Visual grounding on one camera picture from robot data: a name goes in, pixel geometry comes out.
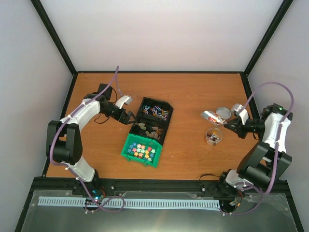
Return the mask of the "black lollipop bin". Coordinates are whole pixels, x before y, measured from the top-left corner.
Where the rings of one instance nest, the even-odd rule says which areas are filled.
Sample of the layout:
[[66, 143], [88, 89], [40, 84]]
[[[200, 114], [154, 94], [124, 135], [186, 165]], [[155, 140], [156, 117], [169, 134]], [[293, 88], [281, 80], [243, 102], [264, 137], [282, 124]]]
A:
[[173, 110], [173, 107], [166, 101], [143, 97], [137, 115], [169, 124]]

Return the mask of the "black popsicle candy bin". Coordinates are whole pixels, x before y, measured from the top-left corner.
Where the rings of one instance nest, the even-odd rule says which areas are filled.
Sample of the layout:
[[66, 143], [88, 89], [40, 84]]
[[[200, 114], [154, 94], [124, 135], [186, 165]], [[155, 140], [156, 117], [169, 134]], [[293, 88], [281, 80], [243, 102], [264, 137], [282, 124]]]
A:
[[160, 120], [140, 120], [135, 122], [129, 133], [152, 139], [163, 145], [169, 125]]

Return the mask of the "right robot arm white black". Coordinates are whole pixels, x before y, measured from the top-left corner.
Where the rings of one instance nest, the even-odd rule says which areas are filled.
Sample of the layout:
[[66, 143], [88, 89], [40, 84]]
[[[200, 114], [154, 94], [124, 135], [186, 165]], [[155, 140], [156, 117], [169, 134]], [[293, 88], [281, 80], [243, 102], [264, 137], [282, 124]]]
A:
[[248, 133], [258, 137], [257, 143], [240, 162], [236, 170], [222, 172], [216, 185], [219, 195], [235, 195], [249, 185], [267, 188], [277, 181], [292, 162], [285, 148], [285, 136], [293, 114], [280, 105], [272, 104], [263, 109], [260, 119], [251, 119], [241, 104], [232, 108], [234, 119], [224, 127], [244, 139]]

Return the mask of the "green plastic bin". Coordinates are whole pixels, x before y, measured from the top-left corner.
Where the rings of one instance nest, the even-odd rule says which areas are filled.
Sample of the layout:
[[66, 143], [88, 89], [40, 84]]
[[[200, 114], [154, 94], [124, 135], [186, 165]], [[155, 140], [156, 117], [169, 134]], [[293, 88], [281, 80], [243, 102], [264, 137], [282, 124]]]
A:
[[163, 146], [154, 139], [129, 133], [121, 151], [127, 161], [158, 167]]

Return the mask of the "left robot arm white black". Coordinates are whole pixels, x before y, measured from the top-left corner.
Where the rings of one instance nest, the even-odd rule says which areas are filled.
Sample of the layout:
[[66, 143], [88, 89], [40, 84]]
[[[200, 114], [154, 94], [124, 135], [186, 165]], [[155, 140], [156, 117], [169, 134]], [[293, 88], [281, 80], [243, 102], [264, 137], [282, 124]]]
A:
[[132, 97], [122, 95], [112, 103], [112, 91], [110, 85], [101, 84], [97, 92], [85, 95], [75, 110], [59, 121], [50, 121], [47, 128], [46, 155], [50, 163], [64, 166], [78, 180], [84, 181], [84, 190], [92, 195], [99, 192], [100, 182], [97, 170], [83, 157], [82, 129], [98, 114], [104, 114], [124, 125], [135, 123], [136, 119], [131, 111], [126, 112], [124, 108], [132, 102]]

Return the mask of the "metal scoop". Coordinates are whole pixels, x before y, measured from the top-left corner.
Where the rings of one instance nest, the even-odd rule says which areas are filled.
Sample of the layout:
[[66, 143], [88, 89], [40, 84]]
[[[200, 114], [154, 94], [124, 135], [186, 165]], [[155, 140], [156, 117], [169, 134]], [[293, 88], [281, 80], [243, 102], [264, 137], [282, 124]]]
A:
[[226, 124], [226, 120], [219, 114], [212, 111], [204, 111], [201, 113], [201, 117], [208, 120], [210, 123], [216, 126], [222, 126]]

